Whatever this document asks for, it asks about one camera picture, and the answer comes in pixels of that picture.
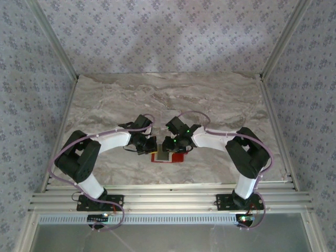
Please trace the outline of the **red leather card holder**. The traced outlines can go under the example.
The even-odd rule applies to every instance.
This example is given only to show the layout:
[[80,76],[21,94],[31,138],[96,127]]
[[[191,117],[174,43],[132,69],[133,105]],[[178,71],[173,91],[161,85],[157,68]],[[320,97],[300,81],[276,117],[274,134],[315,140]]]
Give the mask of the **red leather card holder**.
[[[158,144],[158,152],[163,152],[162,151],[162,144]],[[151,162],[152,163],[182,163],[184,162],[184,153],[178,153],[178,152],[172,152],[168,151],[170,153],[170,160],[168,162],[160,162],[156,160],[156,155],[157,153],[151,154]]]

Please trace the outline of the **grey metal panel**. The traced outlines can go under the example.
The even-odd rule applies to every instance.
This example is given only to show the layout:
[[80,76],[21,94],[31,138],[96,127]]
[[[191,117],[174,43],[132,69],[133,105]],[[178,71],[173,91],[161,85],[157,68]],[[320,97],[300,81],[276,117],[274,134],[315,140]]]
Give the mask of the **grey metal panel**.
[[235,225],[40,224],[30,252],[313,252],[300,214],[270,214],[252,230]]

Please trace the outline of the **aluminium mounting rail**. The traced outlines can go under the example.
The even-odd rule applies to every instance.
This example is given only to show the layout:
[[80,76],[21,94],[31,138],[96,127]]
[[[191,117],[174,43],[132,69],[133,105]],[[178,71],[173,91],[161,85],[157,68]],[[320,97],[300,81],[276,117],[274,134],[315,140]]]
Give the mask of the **aluminium mounting rail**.
[[[217,194],[229,194],[233,184],[157,184],[112,185],[109,194],[124,195],[127,213],[210,213],[215,212]],[[32,195],[28,211],[38,213],[75,212],[75,188],[48,186],[46,192]],[[302,213],[313,210],[308,192],[296,191],[293,182],[262,182],[258,192],[263,196],[268,213]]]

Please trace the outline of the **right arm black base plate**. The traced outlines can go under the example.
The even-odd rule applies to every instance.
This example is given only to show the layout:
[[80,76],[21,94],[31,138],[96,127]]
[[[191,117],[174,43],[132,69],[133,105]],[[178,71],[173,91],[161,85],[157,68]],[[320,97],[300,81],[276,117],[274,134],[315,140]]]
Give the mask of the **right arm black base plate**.
[[257,194],[251,194],[248,199],[235,194],[217,194],[214,205],[218,211],[247,211],[252,206],[256,210],[264,210],[263,201]]

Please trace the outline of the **aluminium table side rail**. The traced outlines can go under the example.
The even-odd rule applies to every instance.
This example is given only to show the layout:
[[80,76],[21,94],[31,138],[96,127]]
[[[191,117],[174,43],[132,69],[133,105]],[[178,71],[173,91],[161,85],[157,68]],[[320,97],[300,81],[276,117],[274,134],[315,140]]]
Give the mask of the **aluminium table side rail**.
[[49,178],[50,178],[49,170],[53,168],[53,165],[54,165],[53,158],[56,157],[56,154],[59,152],[60,147],[61,147],[62,136],[64,134],[69,109],[70,109],[70,106],[71,106],[71,103],[72,103],[72,99],[73,99],[73,95],[75,93],[77,83],[78,83],[78,78],[72,84],[71,92],[69,94],[69,98],[68,98],[68,101],[67,101],[67,104],[66,104],[66,107],[65,107],[65,110],[64,110],[64,114],[62,116],[62,121],[61,121],[60,127],[58,128],[58,134],[57,134],[57,137],[56,137],[55,145],[53,147],[53,151],[51,153],[50,160],[47,164],[47,169],[46,169],[46,172],[45,172],[45,175],[44,175],[43,182],[42,182],[40,188],[38,189],[38,193],[44,193],[46,191],[48,181],[49,181]]
[[293,182],[294,189],[296,191],[300,190],[299,182],[294,170],[294,166],[292,164],[288,148],[286,146],[286,141],[281,131],[280,123],[278,121],[278,117],[276,115],[276,110],[274,104],[271,99],[270,92],[268,90],[267,85],[263,81],[263,78],[260,75],[257,75],[262,97],[264,99],[265,106],[267,108],[267,112],[270,118],[270,124],[272,126],[273,132],[275,134],[275,140],[277,142],[277,146],[279,149],[280,157],[283,163],[283,166],[287,172],[287,174],[291,177]]

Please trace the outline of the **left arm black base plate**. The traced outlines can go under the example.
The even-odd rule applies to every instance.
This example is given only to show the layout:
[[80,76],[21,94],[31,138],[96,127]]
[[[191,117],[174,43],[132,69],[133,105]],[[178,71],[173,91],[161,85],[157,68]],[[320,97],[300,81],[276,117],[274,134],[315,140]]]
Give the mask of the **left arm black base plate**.
[[[119,204],[120,206],[123,206],[124,203],[124,195],[105,195],[104,197],[99,198],[99,200],[102,201],[109,201],[109,202],[114,202]],[[79,198],[77,199],[77,211],[82,211],[82,212],[111,212],[111,211],[116,211],[120,212],[121,209],[118,206],[112,205],[112,204],[107,204],[107,203],[99,203],[96,201],[92,201],[91,199],[88,199],[84,195],[80,195]]]

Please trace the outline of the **aluminium frame post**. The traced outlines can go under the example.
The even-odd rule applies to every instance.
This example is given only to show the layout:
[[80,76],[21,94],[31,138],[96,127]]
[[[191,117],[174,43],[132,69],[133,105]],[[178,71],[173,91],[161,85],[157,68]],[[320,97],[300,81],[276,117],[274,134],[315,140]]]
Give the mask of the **aluminium frame post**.
[[305,12],[310,6],[312,0],[298,0],[296,6],[294,7],[291,15],[288,18],[288,21],[282,30],[277,42],[266,61],[262,71],[260,72],[260,78],[262,81],[266,81],[269,78],[269,75],[276,66],[280,56],[283,51],[286,49],[292,35],[300,24]]
[[68,76],[73,80],[77,80],[78,76],[76,74],[76,71],[72,63],[70,62],[70,59],[67,56],[65,50],[63,49],[56,33],[54,32],[47,16],[45,15],[43,9],[41,8],[38,0],[25,0],[25,2],[30,8],[32,14],[35,16],[37,23],[43,30],[45,36],[49,41],[49,44],[53,48],[57,58],[60,60]]

